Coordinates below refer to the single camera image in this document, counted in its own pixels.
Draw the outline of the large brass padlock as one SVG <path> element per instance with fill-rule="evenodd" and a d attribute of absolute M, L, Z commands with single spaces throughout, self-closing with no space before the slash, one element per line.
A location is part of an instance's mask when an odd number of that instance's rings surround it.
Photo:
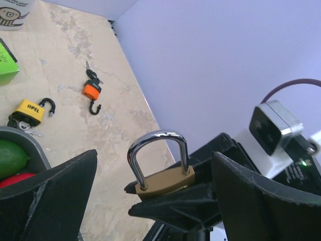
<path fill-rule="evenodd" d="M 178 144 L 181 165 L 145 177 L 136 155 L 144 146 L 160 140 L 172 140 Z M 129 147 L 127 161 L 138 181 L 135 185 L 135 191 L 142 201 L 173 193 L 193 185 L 195 182 L 196 174 L 193 166 L 189 165 L 188 161 L 187 142 L 183 135 L 175 131 L 158 130 L 139 137 Z"/>

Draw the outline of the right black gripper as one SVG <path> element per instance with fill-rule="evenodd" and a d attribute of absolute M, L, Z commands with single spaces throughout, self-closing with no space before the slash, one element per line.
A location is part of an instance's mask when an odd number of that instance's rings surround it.
<path fill-rule="evenodd" d="M 283 185 L 320 195 L 316 146 L 304 137 L 235 137 L 249 159 L 245 167 Z"/>

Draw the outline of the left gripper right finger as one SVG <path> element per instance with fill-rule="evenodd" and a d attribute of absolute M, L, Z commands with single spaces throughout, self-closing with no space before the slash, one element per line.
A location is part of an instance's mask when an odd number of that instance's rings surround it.
<path fill-rule="evenodd" d="M 266 178 L 219 152 L 211 165 L 228 240 L 320 240 L 319 195 Z"/>

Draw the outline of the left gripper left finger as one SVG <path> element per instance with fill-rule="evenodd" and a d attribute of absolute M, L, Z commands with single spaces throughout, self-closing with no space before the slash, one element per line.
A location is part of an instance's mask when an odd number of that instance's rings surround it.
<path fill-rule="evenodd" d="M 97 151 L 1 189 L 1 240 L 77 240 Z"/>

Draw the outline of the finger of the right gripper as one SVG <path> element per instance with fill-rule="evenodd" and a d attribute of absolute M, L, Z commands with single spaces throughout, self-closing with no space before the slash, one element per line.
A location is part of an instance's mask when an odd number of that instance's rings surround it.
<path fill-rule="evenodd" d="M 176 230 L 207 229 L 221 222 L 212 184 L 199 184 L 133 205 L 130 216 L 159 221 Z"/>
<path fill-rule="evenodd" d="M 209 141 L 207 144 L 193 152 L 191 155 L 188 155 L 189 165 L 193 166 L 196 174 L 194 184 L 188 187 L 212 182 L 213 177 L 211 170 L 211 160 L 214 152 L 219 152 L 223 154 L 224 156 L 230 158 L 231 160 L 235 161 L 243 167 L 245 167 L 245 164 L 249 164 L 249 159 L 245 156 L 245 153 L 240 149 L 240 145 L 237 144 L 236 141 L 233 138 L 231 138 L 227 133 L 221 133 L 215 138 L 213 138 L 211 141 Z M 181 156 L 179 162 L 169 166 L 166 169 L 179 167 L 180 165 Z M 136 194 L 135 185 L 137 183 L 138 181 L 136 180 L 127 184 L 124 189 L 125 192 L 129 194 Z"/>

